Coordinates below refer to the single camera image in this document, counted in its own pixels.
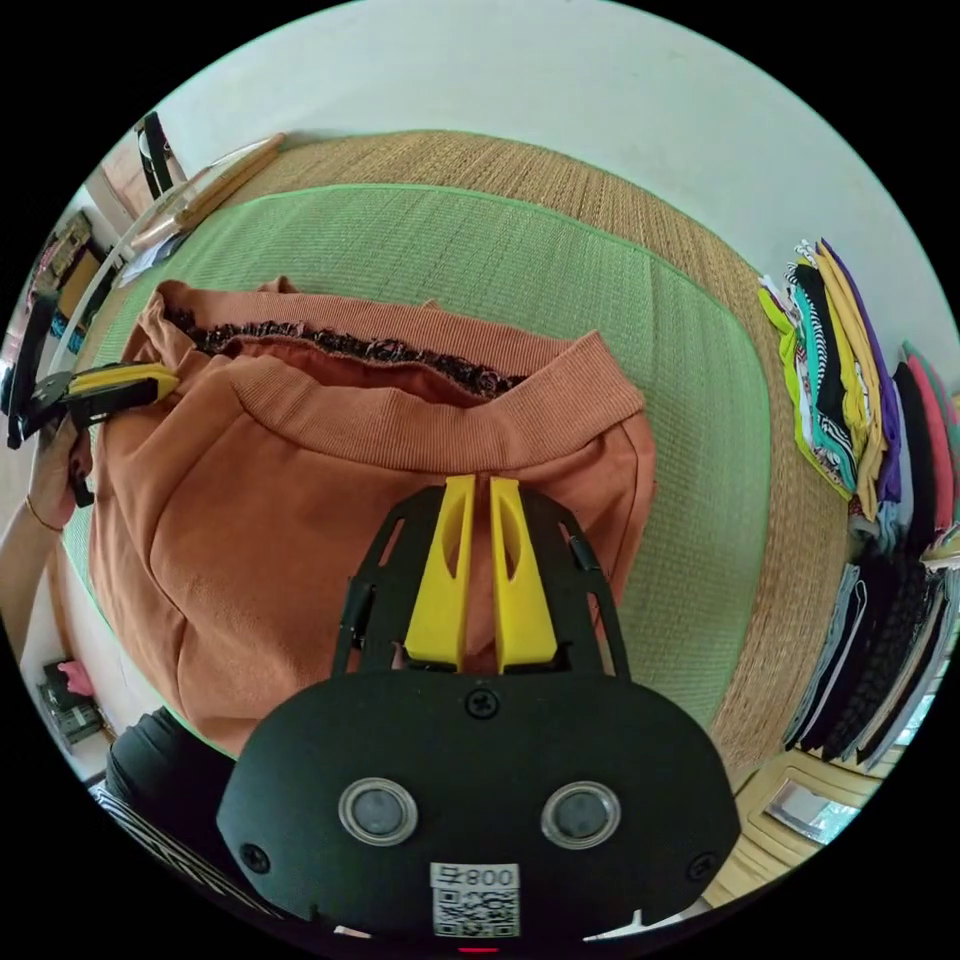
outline pink object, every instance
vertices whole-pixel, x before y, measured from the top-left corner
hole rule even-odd
[[[93,684],[90,682],[90,676],[82,663],[76,660],[68,660],[66,663],[58,663],[57,669],[67,675],[67,689],[71,693],[77,693],[83,697],[94,695]]]
[[[950,458],[950,445],[947,442],[947,427],[940,413],[937,395],[927,377],[923,364],[915,357],[907,359],[907,366],[917,381],[920,396],[923,398],[923,412],[930,434],[930,446],[933,448],[933,478],[937,488],[936,528],[946,530],[953,523],[953,464]]]

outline woven straw mat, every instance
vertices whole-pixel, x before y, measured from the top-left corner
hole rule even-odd
[[[740,320],[769,393],[770,510],[753,612],[711,735],[731,775],[777,753],[823,645],[846,558],[846,523],[845,505],[794,442],[777,335],[756,296],[756,271],[706,228],[619,177],[540,147],[475,134],[398,133],[295,146],[224,207],[337,183],[451,186],[548,207],[646,247]],[[101,308],[81,366],[92,362],[132,287],[112,293]],[[695,598],[696,557],[690,571]]]

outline screw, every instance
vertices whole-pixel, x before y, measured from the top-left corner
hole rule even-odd
[[[701,853],[699,857],[694,857],[687,867],[687,879],[695,883],[703,880],[713,872],[717,865],[717,855],[715,853]]]
[[[471,690],[465,701],[467,713],[475,720],[489,720],[500,709],[500,700],[492,690]]]
[[[245,843],[240,848],[240,859],[254,873],[270,872],[270,859],[259,847],[252,843]]]

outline qr code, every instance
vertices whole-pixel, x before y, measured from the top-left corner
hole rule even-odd
[[[441,937],[520,935],[515,864],[431,865],[433,929]]]
[[[433,928],[442,937],[516,937],[519,890],[434,890]]]

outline person's arm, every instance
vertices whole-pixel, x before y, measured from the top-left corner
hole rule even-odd
[[[0,617],[19,662],[47,557],[76,509],[70,465],[90,471],[90,438],[78,438],[66,417],[56,432],[42,431],[30,476],[30,490],[0,541]]]

